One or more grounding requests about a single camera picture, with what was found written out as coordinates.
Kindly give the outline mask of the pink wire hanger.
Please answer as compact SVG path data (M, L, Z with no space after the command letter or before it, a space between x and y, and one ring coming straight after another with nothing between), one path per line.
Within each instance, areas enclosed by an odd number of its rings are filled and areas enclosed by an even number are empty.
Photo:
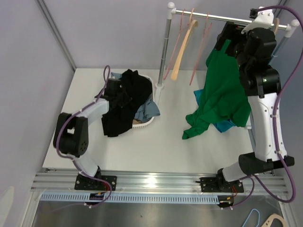
M176 39L176 42L175 42L175 45L174 45L174 49L173 49L171 57L170 57L170 61L169 61L168 67L166 68L163 80L166 80L166 78L167 78L170 70L172 69L172 62L173 62L175 51L176 51L176 48L177 48L177 45L178 45L178 42L179 42L179 39L180 39L180 35L182 34L182 32L184 31L184 29L186 28L186 26L182 27L183 15L184 15L184 10L182 11L182 14L181 14L181 17L180 17L178 36L177 36L177 39Z
M206 16L206 19L205 19L205 26L204 26L204 30L203 30L203 35L202 35L201 43L200 43L199 50L198 50L198 56L197 56L197 59L196 59L196 62L195 62L195 65L194 65L194 68L193 68L193 71L192 71L190 83L189 83L190 86L192 85L197 67L199 65L199 62L200 62L200 59L201 59L201 56L202 56L202 53L203 53L203 51L205 49L205 46L206 46L206 41L209 37L209 33L210 33L211 28L212 28L212 22L208 23L208 20L209 20L208 18L209 18L209 14L207 13L207 16Z

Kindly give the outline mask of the green t shirt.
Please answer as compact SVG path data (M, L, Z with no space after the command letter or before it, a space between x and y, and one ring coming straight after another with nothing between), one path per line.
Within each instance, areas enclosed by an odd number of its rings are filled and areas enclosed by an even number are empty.
M205 85L197 110L186 116L190 128L184 130L184 140L204 133L210 124L226 120L237 127L247 124L251 107L240 84L237 61L225 53L229 44L226 40L221 50L213 49L205 62Z

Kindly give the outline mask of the grey blue t shirt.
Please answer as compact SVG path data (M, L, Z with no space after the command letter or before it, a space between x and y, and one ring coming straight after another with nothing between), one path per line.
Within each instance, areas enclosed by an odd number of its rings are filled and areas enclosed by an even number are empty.
M160 116L160 111L153 101L151 80L138 71L126 70L123 73L111 73L119 82L118 92L113 104L103 118L116 123L130 124L132 120L146 123L151 118Z

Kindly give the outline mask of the black t shirt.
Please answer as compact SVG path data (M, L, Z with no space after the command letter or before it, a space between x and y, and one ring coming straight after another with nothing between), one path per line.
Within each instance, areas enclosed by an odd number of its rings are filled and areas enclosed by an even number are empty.
M140 106L152 94L152 83L130 69L119 79L110 79L100 97L109 101L109 111L102 115L103 133L117 137L132 129L133 119Z

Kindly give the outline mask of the beige t shirt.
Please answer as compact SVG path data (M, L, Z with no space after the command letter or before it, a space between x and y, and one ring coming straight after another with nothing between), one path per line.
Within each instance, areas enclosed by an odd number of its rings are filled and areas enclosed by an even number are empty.
M133 119L133 125L140 125L140 124L143 124L143 122L138 119Z

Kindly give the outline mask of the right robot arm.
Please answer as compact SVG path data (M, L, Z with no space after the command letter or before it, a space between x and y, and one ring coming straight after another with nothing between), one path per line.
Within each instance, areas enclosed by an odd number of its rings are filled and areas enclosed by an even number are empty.
M243 192L243 178L294 165L281 133L280 76L269 64L275 47L274 32L260 26L248 29L226 22L217 37L206 62L200 106L209 123L229 119L240 125L252 115L255 149L219 169L215 178L201 179L203 192Z

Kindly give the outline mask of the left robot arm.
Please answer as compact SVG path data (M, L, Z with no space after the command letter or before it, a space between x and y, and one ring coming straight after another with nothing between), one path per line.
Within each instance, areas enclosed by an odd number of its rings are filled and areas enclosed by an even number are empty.
M60 157L71 160L78 170L76 190L115 190L116 179L102 176L100 167L88 152L89 126L115 107L123 107L129 101L131 98L121 80L109 79L91 103L73 114L59 114L53 147Z

